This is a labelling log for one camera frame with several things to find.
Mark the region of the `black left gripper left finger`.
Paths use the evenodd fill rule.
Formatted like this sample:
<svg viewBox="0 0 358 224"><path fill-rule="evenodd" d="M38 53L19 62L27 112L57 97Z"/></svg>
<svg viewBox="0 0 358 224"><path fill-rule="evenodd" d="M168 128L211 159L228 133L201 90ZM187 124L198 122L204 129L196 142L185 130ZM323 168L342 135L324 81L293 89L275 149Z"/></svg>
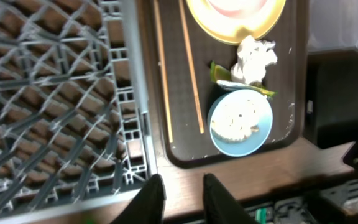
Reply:
<svg viewBox="0 0 358 224"><path fill-rule="evenodd" d="M154 174L111 224L163 223L165 199L163 179Z"/></svg>

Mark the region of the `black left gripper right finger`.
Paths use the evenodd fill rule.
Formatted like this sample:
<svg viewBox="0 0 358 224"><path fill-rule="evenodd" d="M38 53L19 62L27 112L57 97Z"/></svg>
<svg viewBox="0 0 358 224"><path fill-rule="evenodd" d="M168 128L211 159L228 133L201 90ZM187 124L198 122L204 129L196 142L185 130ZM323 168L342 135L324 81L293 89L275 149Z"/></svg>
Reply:
<svg viewBox="0 0 358 224"><path fill-rule="evenodd" d="M206 223L257 224L214 174L203 176L203 206Z"/></svg>

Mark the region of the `wooden chopstick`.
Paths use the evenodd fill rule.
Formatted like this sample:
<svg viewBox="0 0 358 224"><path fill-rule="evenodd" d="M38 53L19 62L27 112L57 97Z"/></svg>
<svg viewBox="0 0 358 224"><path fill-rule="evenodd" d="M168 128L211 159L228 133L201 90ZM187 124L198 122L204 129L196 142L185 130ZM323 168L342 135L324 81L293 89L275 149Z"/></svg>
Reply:
<svg viewBox="0 0 358 224"><path fill-rule="evenodd" d="M167 85L167 71L166 71L166 61L165 61L165 52L163 45L163 33L162 33L162 22L160 17L160 8L158 0L153 0L154 11L155 11L155 25L157 30L157 45L158 45L158 54L160 59L160 71L162 79L162 88L163 88L163 100L165 105L165 115L167 122L167 132L169 143L173 142L172 134L172 122L171 122L171 112L169 105L169 94L168 94L168 85Z"/></svg>
<svg viewBox="0 0 358 224"><path fill-rule="evenodd" d="M202 113L201 113L200 98L199 98L199 94L198 94L195 68L194 68L194 63L193 63L193 54L191 51L191 43L190 43L190 38L189 38L189 33L188 33L188 26L186 23L184 1L178 0L178 5L180 8L180 19L181 19L181 24L182 24L182 29L183 29L183 38L184 38L184 42L185 42L186 56L188 59L188 66L189 66L189 71L190 71L191 85L192 85L192 89L193 89L193 97L194 97L194 101L195 101L198 126L199 126L200 133L203 134L204 133L204 124L203 124L203 117L202 117Z"/></svg>

